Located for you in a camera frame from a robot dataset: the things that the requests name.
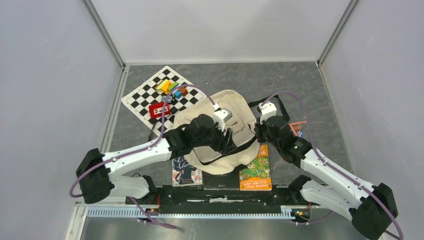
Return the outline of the beige canvas backpack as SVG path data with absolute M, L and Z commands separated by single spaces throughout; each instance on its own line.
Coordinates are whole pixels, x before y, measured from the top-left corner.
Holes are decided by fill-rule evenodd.
M 271 120 L 279 117 L 289 130 L 281 102 L 265 98 L 248 103 L 235 90 L 222 90 L 178 112 L 160 139 L 168 142 L 171 158 L 184 157 L 212 175 L 227 174 L 250 163 L 260 143 L 271 141 Z

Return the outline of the Little Women book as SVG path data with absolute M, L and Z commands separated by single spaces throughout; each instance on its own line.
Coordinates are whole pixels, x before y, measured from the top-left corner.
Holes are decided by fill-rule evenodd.
M 190 165 L 183 157 L 172 160 L 172 186 L 200 186 L 203 184 L 203 173 L 200 169 Z

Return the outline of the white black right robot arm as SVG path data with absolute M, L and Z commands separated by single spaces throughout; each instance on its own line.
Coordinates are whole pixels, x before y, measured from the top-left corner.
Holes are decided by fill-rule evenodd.
M 308 172 L 324 183 L 300 175 L 289 185 L 289 199 L 318 204 L 349 220 L 369 240 L 396 228 L 399 215 L 392 189 L 372 184 L 343 169 L 302 137 L 295 136 L 282 116 L 259 117 L 254 131 L 260 143 L 269 143 L 286 162 Z

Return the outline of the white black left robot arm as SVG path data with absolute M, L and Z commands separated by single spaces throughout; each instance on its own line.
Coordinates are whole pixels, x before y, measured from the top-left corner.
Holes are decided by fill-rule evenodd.
M 76 170 L 77 180 L 86 204 L 98 203 L 109 196 L 134 197 L 145 204 L 153 203 L 157 190 L 146 177 L 128 177 L 125 174 L 152 163 L 173 160 L 188 155 L 194 148 L 209 147 L 222 155 L 236 149 L 233 131 L 226 128 L 232 117 L 220 109 L 212 116 L 200 114 L 188 124 L 162 133 L 158 138 L 121 151 L 101 153 L 89 150 Z

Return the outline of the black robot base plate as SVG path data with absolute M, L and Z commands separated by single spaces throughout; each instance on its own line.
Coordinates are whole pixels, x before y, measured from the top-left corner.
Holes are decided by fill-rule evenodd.
M 283 185 L 273 185 L 270 191 L 162 185 L 136 201 L 139 205 L 158 205 L 161 214 L 278 214 L 281 206 L 310 205 L 299 196 Z

